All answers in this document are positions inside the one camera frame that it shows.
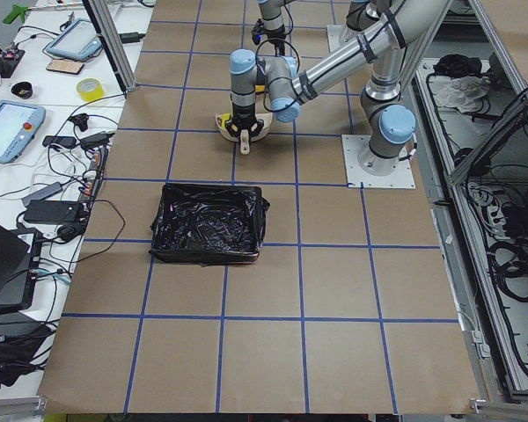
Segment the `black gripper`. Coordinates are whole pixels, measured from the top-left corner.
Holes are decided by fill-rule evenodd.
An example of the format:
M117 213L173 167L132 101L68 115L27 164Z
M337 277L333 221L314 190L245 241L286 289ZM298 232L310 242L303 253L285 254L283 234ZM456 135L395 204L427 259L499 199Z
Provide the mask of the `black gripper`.
M233 142L239 141L244 130L251 142L261 139L267 134L267 115L256 113L254 105L234 105L232 113L224 114L224 137Z

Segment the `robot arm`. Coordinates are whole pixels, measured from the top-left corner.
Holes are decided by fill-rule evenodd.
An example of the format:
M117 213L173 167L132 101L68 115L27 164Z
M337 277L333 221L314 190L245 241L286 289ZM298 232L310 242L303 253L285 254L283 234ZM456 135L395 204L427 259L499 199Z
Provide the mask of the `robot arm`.
M372 67L364 87L364 111L371 120L395 103L400 94L401 65L407 47L425 35L444 15L445 1L353 1L340 45L309 69L300 69L295 56L287 56L287 33L282 19L284 1L261 1L254 43L261 35L275 47L275 56L261 58L258 51L237 49L229 59L230 114L216 116L223 138L236 142L243 154L268 133L272 120L294 121L301 106L356 73Z
M285 41L293 31L293 18L288 5L292 0L261 0L257 4L260 17L251 30L253 44L259 46L266 38L274 47L276 55L285 55ZM282 10L287 12L290 27L286 29L282 17Z

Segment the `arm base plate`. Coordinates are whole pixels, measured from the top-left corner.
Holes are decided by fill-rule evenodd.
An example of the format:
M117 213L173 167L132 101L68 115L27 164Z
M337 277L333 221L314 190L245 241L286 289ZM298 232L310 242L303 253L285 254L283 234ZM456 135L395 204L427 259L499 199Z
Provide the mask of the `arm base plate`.
M370 151L369 135L342 135L347 186L364 189L415 189L407 146L395 158L380 158Z
M332 53L355 38L356 31L346 25L328 25L326 27L329 52Z

